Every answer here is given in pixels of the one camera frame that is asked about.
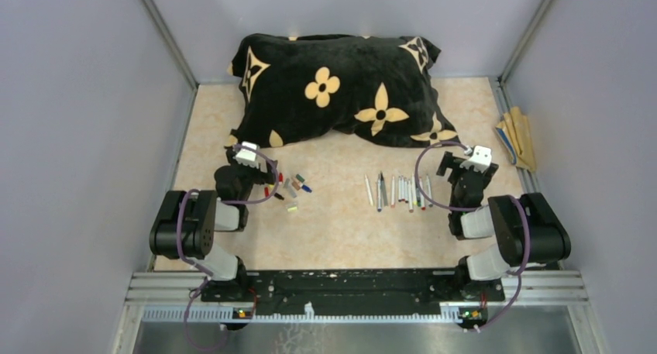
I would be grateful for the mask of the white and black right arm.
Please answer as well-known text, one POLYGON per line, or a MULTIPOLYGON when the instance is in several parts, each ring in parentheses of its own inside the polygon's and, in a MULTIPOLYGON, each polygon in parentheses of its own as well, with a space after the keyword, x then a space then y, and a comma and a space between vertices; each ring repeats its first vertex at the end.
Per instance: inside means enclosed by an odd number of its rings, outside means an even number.
POLYGON ((466 159, 444 154, 437 175, 447 176, 449 230, 458 240, 495 239, 495 244, 462 257, 455 271, 454 290, 464 301, 475 301, 486 284, 531 264, 555 263, 569 257, 569 235, 544 195, 519 198, 483 197, 498 166, 477 167, 466 159))

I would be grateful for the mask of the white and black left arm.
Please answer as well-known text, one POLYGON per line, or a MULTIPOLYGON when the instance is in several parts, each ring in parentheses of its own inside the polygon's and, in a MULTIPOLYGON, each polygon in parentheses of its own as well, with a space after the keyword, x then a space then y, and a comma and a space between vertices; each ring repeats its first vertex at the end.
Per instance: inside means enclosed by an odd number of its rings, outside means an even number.
POLYGON ((271 199, 273 188, 261 199, 252 199, 256 185, 279 183, 278 162, 257 145, 238 143, 227 152, 228 163, 214 173, 211 189, 168 191, 149 234, 154 256, 180 260, 200 271, 209 282, 219 282, 219 293, 239 302, 248 293, 243 261, 215 244, 217 232, 246 228, 250 205, 271 199))

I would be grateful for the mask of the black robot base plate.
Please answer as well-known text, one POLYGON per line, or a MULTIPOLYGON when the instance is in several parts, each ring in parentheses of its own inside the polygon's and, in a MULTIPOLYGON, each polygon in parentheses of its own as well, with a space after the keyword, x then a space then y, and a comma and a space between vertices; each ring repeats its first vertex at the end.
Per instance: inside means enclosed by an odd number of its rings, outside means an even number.
POLYGON ((209 282, 201 301, 244 303, 256 314, 319 316, 440 314, 446 302, 502 302, 500 280, 468 296, 455 284, 456 268, 249 270, 236 282, 209 282))

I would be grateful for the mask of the white pen with brown cap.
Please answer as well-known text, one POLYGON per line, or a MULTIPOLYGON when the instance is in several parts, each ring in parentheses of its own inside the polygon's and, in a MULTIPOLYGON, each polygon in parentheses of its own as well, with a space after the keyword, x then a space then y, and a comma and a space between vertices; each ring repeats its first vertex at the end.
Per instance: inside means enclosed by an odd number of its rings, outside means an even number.
POLYGON ((414 192, 414 188, 413 188, 412 178, 407 179, 406 187, 407 187, 408 211, 410 213, 413 213, 414 212, 415 192, 414 192))

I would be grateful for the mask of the white pen with blue end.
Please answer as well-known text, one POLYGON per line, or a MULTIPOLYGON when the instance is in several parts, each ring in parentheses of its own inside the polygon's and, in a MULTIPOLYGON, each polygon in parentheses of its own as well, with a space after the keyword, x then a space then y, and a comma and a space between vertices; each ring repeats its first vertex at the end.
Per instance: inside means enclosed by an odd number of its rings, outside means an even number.
POLYGON ((381 174, 377 176, 377 211, 382 212, 383 209, 383 194, 381 186, 381 174))

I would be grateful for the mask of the white marker with red cap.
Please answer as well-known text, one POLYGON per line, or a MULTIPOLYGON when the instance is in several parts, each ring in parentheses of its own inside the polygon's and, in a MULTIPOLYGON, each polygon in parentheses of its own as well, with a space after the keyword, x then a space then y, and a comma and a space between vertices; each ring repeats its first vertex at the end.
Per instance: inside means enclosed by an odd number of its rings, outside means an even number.
POLYGON ((418 186, 418 196, 419 196, 419 199, 418 199, 419 207, 421 208, 422 211, 425 211, 426 210, 426 201, 425 201, 425 196, 424 196, 425 191, 424 191, 423 183, 422 183, 420 177, 418 177, 417 186, 418 186))

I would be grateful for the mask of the white pen with light-green cap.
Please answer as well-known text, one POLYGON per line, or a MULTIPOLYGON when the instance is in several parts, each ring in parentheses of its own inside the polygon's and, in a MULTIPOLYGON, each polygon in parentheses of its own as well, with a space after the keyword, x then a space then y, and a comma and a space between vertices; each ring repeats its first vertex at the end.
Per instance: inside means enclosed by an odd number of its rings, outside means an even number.
POLYGON ((374 206, 374 200, 373 200, 373 192, 370 186, 370 180, 366 174, 363 175, 364 182, 365 182, 365 187, 366 187, 366 193, 367 193, 367 198, 370 206, 374 206))

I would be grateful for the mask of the white pen with yellow cap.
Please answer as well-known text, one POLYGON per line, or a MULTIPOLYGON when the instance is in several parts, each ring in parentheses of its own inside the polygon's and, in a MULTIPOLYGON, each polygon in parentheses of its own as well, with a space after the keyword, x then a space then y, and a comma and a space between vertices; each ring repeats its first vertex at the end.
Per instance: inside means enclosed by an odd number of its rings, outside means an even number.
POLYGON ((418 182, 416 176, 412 177, 412 187, 414 192, 414 205, 418 208, 421 208, 421 194, 418 190, 418 182))

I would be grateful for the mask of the white pen with beige cap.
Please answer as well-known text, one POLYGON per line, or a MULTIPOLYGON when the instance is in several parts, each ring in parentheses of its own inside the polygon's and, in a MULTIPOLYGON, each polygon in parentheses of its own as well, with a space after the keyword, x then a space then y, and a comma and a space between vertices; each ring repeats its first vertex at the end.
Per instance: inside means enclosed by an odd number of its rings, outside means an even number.
POLYGON ((393 175, 390 179, 390 207, 394 208, 396 203, 396 177, 393 175))

